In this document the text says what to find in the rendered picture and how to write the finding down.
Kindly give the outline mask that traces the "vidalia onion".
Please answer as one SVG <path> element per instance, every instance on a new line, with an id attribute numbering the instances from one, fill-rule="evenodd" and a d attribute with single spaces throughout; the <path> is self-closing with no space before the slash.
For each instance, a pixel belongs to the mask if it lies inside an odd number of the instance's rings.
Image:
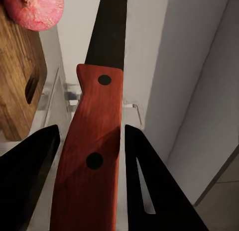
<path id="1" fill-rule="evenodd" d="M 53 28 L 64 9 L 64 0 L 3 0 L 3 3 L 16 24 L 32 31 Z"/>

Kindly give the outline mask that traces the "parer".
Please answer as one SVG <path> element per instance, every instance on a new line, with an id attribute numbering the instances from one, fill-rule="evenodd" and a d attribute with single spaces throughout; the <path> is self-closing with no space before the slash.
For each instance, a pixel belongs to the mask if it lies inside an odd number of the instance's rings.
<path id="1" fill-rule="evenodd" d="M 127 0 L 101 0 L 61 152 L 49 231 L 116 231 Z"/>

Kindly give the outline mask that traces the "cutting board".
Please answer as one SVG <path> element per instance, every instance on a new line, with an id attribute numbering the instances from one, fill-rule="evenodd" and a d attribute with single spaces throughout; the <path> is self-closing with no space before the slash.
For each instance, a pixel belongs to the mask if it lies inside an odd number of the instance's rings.
<path id="1" fill-rule="evenodd" d="M 10 142 L 28 138 L 46 78 L 39 32 L 16 24 L 0 0 L 0 128 Z"/>

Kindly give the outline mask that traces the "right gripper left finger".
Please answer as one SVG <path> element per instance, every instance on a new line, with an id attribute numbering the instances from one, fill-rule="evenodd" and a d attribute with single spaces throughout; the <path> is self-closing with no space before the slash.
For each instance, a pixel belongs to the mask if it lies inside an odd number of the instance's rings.
<path id="1" fill-rule="evenodd" d="M 56 124 L 0 157 L 0 231 L 26 231 L 60 144 Z"/>

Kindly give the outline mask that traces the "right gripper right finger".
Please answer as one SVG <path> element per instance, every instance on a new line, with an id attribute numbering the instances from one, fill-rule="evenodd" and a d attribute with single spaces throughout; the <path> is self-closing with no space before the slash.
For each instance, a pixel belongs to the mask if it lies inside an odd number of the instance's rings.
<path id="1" fill-rule="evenodd" d="M 125 125 L 128 231 L 209 231 L 144 132 Z M 156 214 L 144 210 L 138 158 Z"/>

